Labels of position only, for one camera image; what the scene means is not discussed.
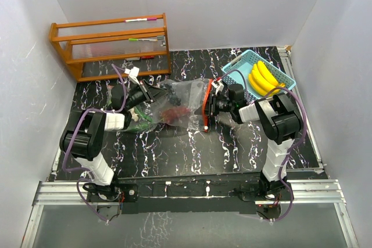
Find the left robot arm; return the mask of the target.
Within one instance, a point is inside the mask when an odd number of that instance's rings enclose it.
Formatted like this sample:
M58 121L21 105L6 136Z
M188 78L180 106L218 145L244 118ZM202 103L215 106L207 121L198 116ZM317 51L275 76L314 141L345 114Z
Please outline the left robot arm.
M166 87L156 87L147 81L139 81L130 89L121 84L110 90L108 111L72 111L60 138L60 149L65 153L63 171L86 171L91 179L85 182L85 190L108 201L117 199L120 187L101 152L103 136L109 131L127 130L135 120L136 106L152 104L169 94Z

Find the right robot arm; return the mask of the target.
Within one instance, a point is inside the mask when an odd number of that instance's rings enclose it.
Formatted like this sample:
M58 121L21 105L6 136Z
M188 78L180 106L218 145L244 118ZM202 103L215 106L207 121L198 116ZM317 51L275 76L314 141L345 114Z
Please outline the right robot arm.
M228 86L228 96L208 93L195 114L208 121L220 112L230 113L237 124L259 121L268 139L266 161L260 177L256 181L241 183L235 190L239 198L243 201L274 198L277 204L282 191L288 190L292 200L293 190L287 182L287 156L299 132L303 130L304 120L288 95L274 94L248 105L243 86L232 84Z

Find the clear bag with green food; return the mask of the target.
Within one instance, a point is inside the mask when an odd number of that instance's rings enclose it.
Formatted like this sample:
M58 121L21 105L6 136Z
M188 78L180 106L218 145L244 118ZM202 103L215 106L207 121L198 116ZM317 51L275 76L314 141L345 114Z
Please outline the clear bag with green food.
M119 110L123 103L123 86L121 84L116 84L107 85L106 87L108 90L107 109L111 111ZM141 103L128 111L131 116L131 121L124 126L125 132L149 132L156 128L157 124L154 123L152 117L145 112L146 109L147 105Z

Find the dark fake grape bunch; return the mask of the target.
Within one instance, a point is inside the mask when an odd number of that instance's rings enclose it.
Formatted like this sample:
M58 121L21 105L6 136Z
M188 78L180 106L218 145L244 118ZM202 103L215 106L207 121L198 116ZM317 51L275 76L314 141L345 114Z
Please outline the dark fake grape bunch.
M167 91L167 100L173 106L180 106L181 99L177 96L173 86L171 84L162 84L162 89Z

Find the clear zip bag red seal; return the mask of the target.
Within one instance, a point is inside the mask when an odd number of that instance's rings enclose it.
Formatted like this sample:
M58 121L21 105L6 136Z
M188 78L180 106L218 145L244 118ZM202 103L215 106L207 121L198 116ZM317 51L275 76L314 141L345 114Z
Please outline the clear zip bag red seal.
M194 111L204 103L205 96L210 88L210 83L211 80L207 78L198 78L196 80L179 82L173 80L164 80L159 83L171 84L177 96L181 99L180 106L185 106L190 109L190 114L188 116L182 117L178 121L175 121L174 123L170 124L171 126L197 131L205 130L205 117L194 115ZM149 106L149 111L153 122L166 124L161 121L160 114L161 112L172 107L178 106L171 105L167 100L167 95L151 103Z

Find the yellow fake banana bunch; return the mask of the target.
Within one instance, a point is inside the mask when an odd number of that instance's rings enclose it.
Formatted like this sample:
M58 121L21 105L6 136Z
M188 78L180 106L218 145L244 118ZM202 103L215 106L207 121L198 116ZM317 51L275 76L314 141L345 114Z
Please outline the yellow fake banana bunch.
M285 83L279 83L261 60L253 65L248 75L248 81L260 96L265 96L276 87L285 87Z

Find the red fake grape bunch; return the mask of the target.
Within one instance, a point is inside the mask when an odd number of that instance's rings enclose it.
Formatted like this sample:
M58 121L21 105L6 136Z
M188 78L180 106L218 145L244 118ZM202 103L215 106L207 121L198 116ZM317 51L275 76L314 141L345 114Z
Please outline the red fake grape bunch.
M169 108L161 112L161 121L166 124L172 124L175 121L178 121L182 117L188 116L190 114L190 109L185 106L178 106Z

